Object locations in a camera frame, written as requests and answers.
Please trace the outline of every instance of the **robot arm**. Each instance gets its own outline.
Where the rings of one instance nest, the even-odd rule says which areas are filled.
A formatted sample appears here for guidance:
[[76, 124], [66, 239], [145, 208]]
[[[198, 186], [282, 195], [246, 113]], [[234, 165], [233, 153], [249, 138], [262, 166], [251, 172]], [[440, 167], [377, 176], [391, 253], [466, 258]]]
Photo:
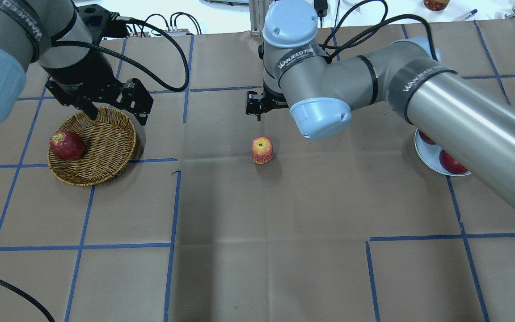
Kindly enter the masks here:
[[77, 8], [71, 0], [0, 0], [0, 122], [25, 86], [29, 63], [37, 61], [51, 76], [47, 89], [64, 106], [75, 106], [94, 119], [92, 102], [133, 113], [144, 125], [153, 99], [138, 79], [125, 84], [98, 51], [51, 47], [57, 41], [98, 45], [103, 37], [123, 38], [125, 21], [97, 5]]
[[317, 140], [344, 130], [351, 110], [386, 100], [515, 208], [514, 108], [431, 59], [425, 39], [328, 64], [315, 41], [316, 17], [302, 0], [270, 8], [264, 94], [251, 94], [246, 114], [286, 102], [302, 136]]

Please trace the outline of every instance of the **blue pen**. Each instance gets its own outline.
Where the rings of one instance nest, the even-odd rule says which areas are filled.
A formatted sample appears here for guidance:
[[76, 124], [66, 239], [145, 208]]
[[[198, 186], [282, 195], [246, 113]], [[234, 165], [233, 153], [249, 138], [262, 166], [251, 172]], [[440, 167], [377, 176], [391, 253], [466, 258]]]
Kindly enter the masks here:
[[478, 10], [474, 9], [474, 10], [467, 12], [467, 13], [463, 14], [462, 16], [456, 18], [454, 21], [464, 21], [468, 18], [472, 18], [472, 16], [474, 16], [477, 12], [478, 12]]

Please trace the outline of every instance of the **red apple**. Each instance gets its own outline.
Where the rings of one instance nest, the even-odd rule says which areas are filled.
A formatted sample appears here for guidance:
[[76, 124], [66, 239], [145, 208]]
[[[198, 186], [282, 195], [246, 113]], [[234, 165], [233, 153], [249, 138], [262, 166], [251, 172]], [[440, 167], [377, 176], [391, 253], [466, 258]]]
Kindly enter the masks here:
[[468, 169], [466, 169], [464, 165], [461, 165], [452, 157], [452, 155], [450, 155], [444, 150], [440, 151], [439, 159], [440, 165], [442, 165], [442, 167], [446, 169], [446, 171], [452, 174], [465, 174], [468, 172]]
[[432, 139], [429, 138], [426, 134], [424, 134], [424, 132], [422, 132], [421, 130], [418, 131], [418, 134], [421, 136], [421, 139], [424, 142], [427, 142], [428, 144], [436, 144], [435, 141], [432, 141]]
[[252, 140], [252, 159], [257, 165], [263, 165], [274, 157], [274, 146], [265, 136], [258, 136]]
[[49, 139], [49, 142], [53, 154], [63, 160], [76, 160], [86, 150], [82, 137], [75, 132], [59, 131]]

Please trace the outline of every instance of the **wicker basket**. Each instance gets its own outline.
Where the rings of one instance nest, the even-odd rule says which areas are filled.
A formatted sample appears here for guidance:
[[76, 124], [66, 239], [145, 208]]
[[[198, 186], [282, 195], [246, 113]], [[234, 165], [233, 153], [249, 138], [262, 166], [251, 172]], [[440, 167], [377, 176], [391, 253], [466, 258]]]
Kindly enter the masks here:
[[68, 185], [97, 185], [116, 177], [130, 161], [137, 145], [132, 120], [120, 110], [99, 107], [96, 120], [78, 112], [66, 120], [58, 131], [80, 135], [86, 151], [80, 159], [62, 160], [51, 149], [47, 163], [53, 175]]

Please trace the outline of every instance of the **white plate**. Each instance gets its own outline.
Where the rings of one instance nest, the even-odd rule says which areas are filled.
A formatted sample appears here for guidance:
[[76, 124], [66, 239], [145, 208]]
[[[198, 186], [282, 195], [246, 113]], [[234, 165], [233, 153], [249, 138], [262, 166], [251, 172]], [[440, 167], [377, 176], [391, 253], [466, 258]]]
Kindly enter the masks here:
[[471, 174], [470, 171], [464, 174], [454, 174], [446, 171], [440, 164], [439, 159], [442, 148], [438, 144], [428, 144], [424, 142], [418, 134], [418, 130], [414, 133], [414, 147], [417, 149], [417, 154], [418, 157], [421, 158], [421, 161], [423, 161], [427, 167], [440, 174], [450, 175], [450, 177], [464, 177], [465, 175]]

